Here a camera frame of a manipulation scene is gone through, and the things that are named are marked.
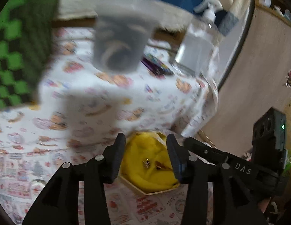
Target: clear liquid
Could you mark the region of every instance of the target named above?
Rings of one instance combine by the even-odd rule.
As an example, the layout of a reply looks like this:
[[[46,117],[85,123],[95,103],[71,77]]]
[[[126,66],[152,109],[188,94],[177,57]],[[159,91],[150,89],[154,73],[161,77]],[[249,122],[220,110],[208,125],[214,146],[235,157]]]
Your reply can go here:
[[[195,75],[198,76],[208,64],[212,48],[211,42],[187,32],[176,54],[175,61],[194,71]]]
[[[157,22],[141,16],[100,16],[95,27],[94,66],[105,72],[135,71]]]

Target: green checkered fabric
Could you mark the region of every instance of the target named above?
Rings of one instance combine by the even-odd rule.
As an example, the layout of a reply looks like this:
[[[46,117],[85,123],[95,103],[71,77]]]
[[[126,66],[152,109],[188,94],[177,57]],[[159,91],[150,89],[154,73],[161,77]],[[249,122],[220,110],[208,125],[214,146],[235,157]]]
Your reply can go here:
[[[9,0],[0,13],[0,109],[31,101],[51,52],[57,0]]]

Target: tablecloth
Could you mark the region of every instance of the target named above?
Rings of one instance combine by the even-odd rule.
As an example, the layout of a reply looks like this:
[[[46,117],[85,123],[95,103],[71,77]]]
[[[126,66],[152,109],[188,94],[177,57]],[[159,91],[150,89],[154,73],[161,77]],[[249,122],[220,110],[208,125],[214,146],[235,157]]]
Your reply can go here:
[[[193,136],[211,117],[209,111],[203,112],[213,105],[206,102],[212,88],[204,79],[156,77],[141,63],[127,75],[96,70],[92,33],[89,28],[57,30],[36,102],[0,112],[0,202],[17,224],[63,162],[88,161],[112,144],[119,132],[172,127]],[[169,47],[166,42],[150,43]],[[167,63],[166,50],[147,46],[145,52]],[[182,217],[185,187],[145,198],[155,205],[144,209],[138,208],[144,198],[121,184],[106,189],[112,224],[179,224]],[[109,206],[112,202],[118,212]],[[82,201],[79,215],[82,224]]]

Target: clear plastic bottle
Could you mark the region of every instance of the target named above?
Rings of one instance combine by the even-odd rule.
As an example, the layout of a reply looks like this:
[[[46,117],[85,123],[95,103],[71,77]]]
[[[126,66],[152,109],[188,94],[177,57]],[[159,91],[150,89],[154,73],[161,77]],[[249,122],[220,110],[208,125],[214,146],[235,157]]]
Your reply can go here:
[[[187,76],[200,75],[208,67],[217,46],[219,30],[214,24],[215,12],[222,9],[222,5],[218,0],[204,0],[195,11],[200,12],[207,6],[202,17],[193,17],[173,62],[173,66]]]

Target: yellow fabric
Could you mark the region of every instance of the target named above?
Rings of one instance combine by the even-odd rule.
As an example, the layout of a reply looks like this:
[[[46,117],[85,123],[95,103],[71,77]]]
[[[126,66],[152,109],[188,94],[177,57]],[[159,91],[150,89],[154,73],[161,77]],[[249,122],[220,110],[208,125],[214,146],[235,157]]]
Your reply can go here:
[[[155,139],[156,133],[136,133],[126,144],[121,164],[121,174],[133,185],[145,193],[153,193],[175,188],[179,185],[170,170],[157,170],[155,161],[167,168],[172,168],[166,146]],[[166,136],[159,135],[163,141]],[[150,161],[150,168],[145,168],[143,161]]]

